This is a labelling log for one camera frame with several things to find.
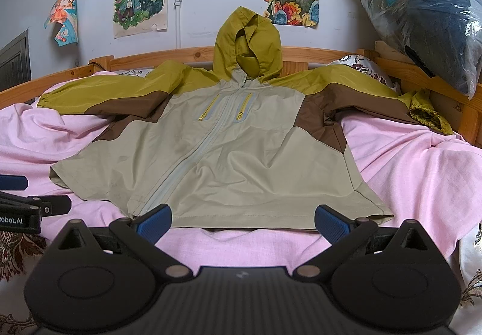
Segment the olive beige brown hooded jacket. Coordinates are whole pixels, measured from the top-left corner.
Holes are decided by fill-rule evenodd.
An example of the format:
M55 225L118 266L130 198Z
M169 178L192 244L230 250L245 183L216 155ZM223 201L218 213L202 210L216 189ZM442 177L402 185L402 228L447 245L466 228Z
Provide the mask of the olive beige brown hooded jacket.
M61 115L109 119L53 183L136 218L169 205L177 227L302 229L319 205L385 221L340 124L354 109L441 134L420 93L399 94L344 64L288 76L278 30L240 7L222 25L212 69L166 61L144 77L96 75L42 95Z

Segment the plastic bag of clothes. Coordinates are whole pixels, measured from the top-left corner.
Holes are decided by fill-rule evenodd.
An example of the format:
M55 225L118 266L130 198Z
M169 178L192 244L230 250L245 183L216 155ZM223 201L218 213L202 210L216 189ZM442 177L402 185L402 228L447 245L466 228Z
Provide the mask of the plastic bag of clothes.
M481 0L360 0L381 40L467 98L481 75Z

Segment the pink bed sheet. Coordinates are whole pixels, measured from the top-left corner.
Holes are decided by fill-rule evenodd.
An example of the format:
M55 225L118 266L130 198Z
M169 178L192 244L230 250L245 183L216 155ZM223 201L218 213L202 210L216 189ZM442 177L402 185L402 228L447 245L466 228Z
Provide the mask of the pink bed sheet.
M416 219L444 256L481 219L481 152L457 135L424 125L390 121L349 109L340 124L368 187L391 211L384 222ZM1 170L23 174L31 195L67 193L70 216L104 226L127 216L107 200L84 200L50 178L52 166L78 154L109 125L96 115L61 115L39 104L13 104L1 111ZM286 265L325 249L315 226L302 229L177 227L159 247L191 266Z

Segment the orange-haired girl curled poster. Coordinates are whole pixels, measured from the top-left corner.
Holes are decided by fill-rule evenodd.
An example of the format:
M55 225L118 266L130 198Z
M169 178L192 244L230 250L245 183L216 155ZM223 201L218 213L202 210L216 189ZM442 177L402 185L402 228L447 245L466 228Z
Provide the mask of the orange-haired girl curled poster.
M77 0L56 0L44 22L44 28L46 29L51 23L61 26L54 37L58 46L78 43Z

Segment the wooden bed frame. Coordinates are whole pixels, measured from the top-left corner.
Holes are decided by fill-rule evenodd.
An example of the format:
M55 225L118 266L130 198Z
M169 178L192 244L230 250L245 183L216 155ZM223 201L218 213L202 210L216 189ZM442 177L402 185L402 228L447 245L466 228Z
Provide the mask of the wooden bed frame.
M475 145L481 127L481 85L472 99L468 99L461 92L455 90L444 80L430 78L415 64L400 59L391 60L381 56L381 52L388 50L382 42L378 42L373 51L359 49L357 52L373 60L388 76L401 80L404 90L426 89L446 96L462 105L462 116L458 133L470 144ZM310 47L285 46L283 48L282 76L307 70L311 64L328 64L347 55L346 51L324 50ZM1 107L12 104L26 103L53 85L61 82L90 76L98 71L117 71L129 68L157 67L166 60L175 60L184 64L206 64L211 62L214 55L212 46L180 48L167 51L155 51L144 54L134 54L121 58L112 55L94 58L89 64L53 73L20 85L13 86L1 92Z

